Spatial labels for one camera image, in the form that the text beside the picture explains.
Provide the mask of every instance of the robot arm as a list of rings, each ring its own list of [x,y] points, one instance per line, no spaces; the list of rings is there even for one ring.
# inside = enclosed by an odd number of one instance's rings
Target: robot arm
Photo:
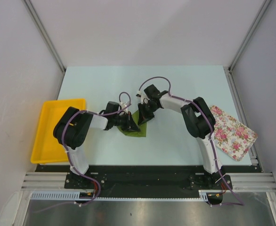
[[[63,144],[62,138],[64,137],[64,143],[68,147],[66,152],[70,162],[81,174],[85,174],[89,168],[82,144],[90,128],[109,130],[113,126],[120,126],[123,131],[140,132],[140,128],[134,122],[131,112],[115,113],[119,111],[120,107],[119,103],[110,101],[106,109],[102,110],[103,115],[91,114],[88,111],[79,112],[79,109],[69,107],[55,126],[53,136],[60,144]],[[75,114],[77,115],[71,120],[64,133],[66,124]]]
[[[197,139],[200,146],[204,169],[209,174],[217,173],[218,169],[215,165],[215,158],[209,140],[210,128],[203,116],[196,116],[195,112],[198,113],[198,110],[195,106],[187,104],[185,101],[170,97],[167,91],[160,92],[154,85],[147,87],[144,92],[146,96],[138,94],[138,96],[141,97],[141,103],[138,104],[138,125],[154,118],[154,112],[159,108],[171,109],[182,114],[188,132]],[[215,119],[204,99],[198,97],[194,100],[194,102],[205,113],[207,119],[211,123],[211,126],[214,128]],[[217,159],[217,161],[220,170],[222,164],[219,159]]]

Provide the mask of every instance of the white wall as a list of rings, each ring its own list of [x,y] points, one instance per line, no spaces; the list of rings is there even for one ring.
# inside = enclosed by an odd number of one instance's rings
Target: white wall
[[[65,66],[229,66],[264,0],[32,0]]]
[[[259,138],[260,161],[276,179],[276,0],[234,70],[243,107]]]
[[[22,1],[0,0],[0,210],[30,168],[42,103],[61,79]]]

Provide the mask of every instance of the metal floor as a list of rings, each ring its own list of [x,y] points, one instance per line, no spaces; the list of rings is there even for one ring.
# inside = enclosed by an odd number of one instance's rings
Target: metal floor
[[[85,207],[31,200],[24,226],[274,226],[266,193],[240,193],[246,206],[210,208],[204,202],[96,201]],[[225,201],[235,201],[225,194]]]

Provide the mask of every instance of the white table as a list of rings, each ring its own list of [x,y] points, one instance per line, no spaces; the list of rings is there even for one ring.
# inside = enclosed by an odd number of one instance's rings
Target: white table
[[[135,97],[142,82],[154,76],[171,81],[171,92],[187,99],[203,97],[235,118],[237,113],[222,66],[100,66],[68,67],[58,99],[85,98],[87,109],[100,112],[108,101],[118,102],[126,91]],[[160,91],[168,89],[162,79],[149,81]],[[127,137],[117,128],[109,131],[90,129],[84,147],[91,165],[202,165],[199,146],[186,129],[181,114],[159,109],[147,123],[146,137]],[[249,154],[235,161],[218,149],[223,165],[251,165]]]

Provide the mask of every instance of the yellow tray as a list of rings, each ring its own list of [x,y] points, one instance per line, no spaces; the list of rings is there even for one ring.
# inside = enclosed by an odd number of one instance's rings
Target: yellow tray
[[[71,99],[44,103],[31,155],[32,163],[68,161],[64,147],[53,137],[53,129],[70,106],[84,110],[86,101],[85,99]]]

